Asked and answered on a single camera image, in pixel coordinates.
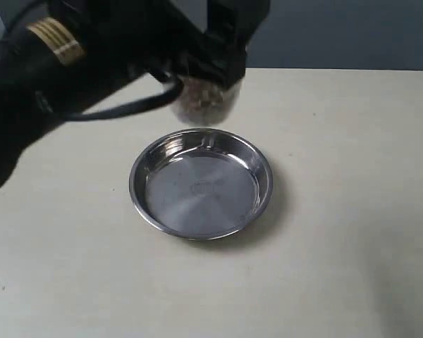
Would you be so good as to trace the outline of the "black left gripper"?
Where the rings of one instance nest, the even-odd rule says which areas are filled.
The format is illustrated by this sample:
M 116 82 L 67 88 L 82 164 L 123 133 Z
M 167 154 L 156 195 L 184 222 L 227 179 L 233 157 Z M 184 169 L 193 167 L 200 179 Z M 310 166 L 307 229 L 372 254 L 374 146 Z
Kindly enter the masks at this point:
M 173 1 L 49 1 L 62 37 L 78 43 L 57 75 L 91 83 L 124 70 L 158 68 L 232 87 L 245 76 L 247 45 L 267 18 L 271 2 L 207 1 L 200 29 Z

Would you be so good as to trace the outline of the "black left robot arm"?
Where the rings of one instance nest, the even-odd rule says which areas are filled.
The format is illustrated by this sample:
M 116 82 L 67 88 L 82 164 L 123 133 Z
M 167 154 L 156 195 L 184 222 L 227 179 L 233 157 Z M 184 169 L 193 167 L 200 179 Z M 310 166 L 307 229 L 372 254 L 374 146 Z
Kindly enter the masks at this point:
M 27 2 L 0 38 L 0 188 L 59 125 L 167 106 L 185 77 L 231 88 L 269 9 L 208 1 L 200 29 L 172 1 Z

